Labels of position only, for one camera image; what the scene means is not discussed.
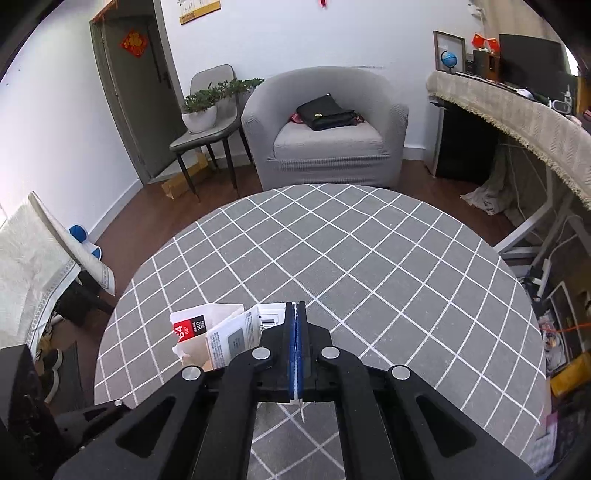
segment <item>white wall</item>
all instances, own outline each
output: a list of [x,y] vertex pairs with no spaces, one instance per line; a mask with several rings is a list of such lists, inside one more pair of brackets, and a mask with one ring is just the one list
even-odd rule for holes
[[[9,215],[35,190],[65,227],[79,223],[91,231],[106,214],[112,220],[111,207],[137,189],[90,40],[89,21],[102,5],[65,0],[2,79],[0,205]],[[95,233],[104,227],[99,223]]]
[[410,109],[406,144],[425,147],[425,80],[433,71],[433,30],[470,40],[482,26],[468,0],[222,0],[222,10],[185,25],[178,6],[161,0],[170,47],[185,95],[193,75],[222,63],[239,78],[310,66],[362,66],[387,77]]

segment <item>blue globe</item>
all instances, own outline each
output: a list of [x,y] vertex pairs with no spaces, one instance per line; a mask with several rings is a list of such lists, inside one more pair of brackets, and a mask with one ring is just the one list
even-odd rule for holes
[[449,69],[457,65],[457,57],[450,51],[445,51],[441,54],[441,62]]

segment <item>white plant pot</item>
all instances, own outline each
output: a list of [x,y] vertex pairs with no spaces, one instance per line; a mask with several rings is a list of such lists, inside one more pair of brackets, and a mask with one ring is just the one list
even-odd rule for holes
[[209,130],[216,124],[217,105],[209,107],[203,112],[184,113],[183,122],[187,125],[189,132],[198,134]]

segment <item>beige tablecloth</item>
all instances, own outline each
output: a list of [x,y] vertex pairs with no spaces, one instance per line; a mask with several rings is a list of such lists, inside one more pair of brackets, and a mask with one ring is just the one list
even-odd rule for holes
[[111,269],[29,194],[0,228],[0,348],[26,344],[34,355],[57,299],[82,269],[115,294]]
[[515,138],[550,166],[591,210],[591,135],[583,128],[547,106],[460,75],[433,72],[427,90]]

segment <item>calendar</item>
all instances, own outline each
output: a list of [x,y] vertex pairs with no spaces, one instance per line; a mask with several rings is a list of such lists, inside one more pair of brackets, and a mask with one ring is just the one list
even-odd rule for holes
[[181,25],[220,10],[219,0],[177,0]]

